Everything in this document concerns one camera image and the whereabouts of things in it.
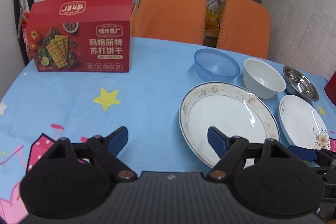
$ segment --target red object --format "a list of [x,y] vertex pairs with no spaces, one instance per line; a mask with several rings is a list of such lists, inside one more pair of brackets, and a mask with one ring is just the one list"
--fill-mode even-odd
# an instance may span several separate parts
[[[135,12],[133,0],[34,3],[26,31],[41,36],[33,52],[37,69],[128,72]],[[29,43],[38,38],[29,35]],[[50,62],[42,62],[43,57]]]
[[324,87],[325,93],[328,95],[329,99],[336,106],[336,72],[330,78],[329,82]]
[[[27,19],[29,19],[29,12],[23,12],[23,15],[27,18]],[[24,20],[24,19],[21,19],[21,26],[22,27],[26,27],[26,25],[27,25],[27,22]]]

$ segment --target yellow package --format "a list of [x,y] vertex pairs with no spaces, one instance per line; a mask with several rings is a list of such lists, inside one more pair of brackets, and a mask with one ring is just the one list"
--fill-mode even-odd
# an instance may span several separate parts
[[205,28],[211,30],[219,30],[218,16],[219,16],[220,0],[207,0],[207,11],[205,17]]

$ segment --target cracker picture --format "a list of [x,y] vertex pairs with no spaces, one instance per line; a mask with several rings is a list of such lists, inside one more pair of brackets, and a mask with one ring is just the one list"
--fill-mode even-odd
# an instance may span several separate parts
[[68,60],[69,37],[66,36],[66,35],[55,35],[55,39],[57,41],[63,41],[64,42],[64,46],[60,46],[60,44],[62,44],[62,43],[59,43],[58,46],[61,48],[62,52],[64,53],[65,59]]
[[50,41],[50,44],[47,45],[46,48],[59,69],[68,65],[68,62],[56,41]]
[[61,49],[62,54],[64,55],[64,58],[67,59],[67,53],[66,53],[66,50],[65,50],[65,42],[64,42],[64,40],[57,40],[57,45]]
[[69,55],[69,38],[66,38],[64,40],[64,45],[65,45],[65,59],[68,60],[68,55]]

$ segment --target yellow star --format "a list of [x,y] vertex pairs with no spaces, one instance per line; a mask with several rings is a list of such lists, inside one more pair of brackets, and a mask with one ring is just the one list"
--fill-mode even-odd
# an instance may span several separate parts
[[100,89],[100,96],[92,102],[102,104],[103,111],[106,111],[111,105],[120,104],[120,101],[116,99],[118,91],[107,92],[105,89]]
[[317,106],[319,108],[320,114],[326,116],[326,112],[323,110],[321,106]]

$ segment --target white ceramic bowl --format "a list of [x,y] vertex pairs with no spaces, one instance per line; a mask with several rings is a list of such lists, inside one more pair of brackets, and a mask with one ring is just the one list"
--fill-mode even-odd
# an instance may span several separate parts
[[267,63],[248,58],[244,62],[244,84],[259,98],[269,99],[286,89],[286,82],[275,68]]

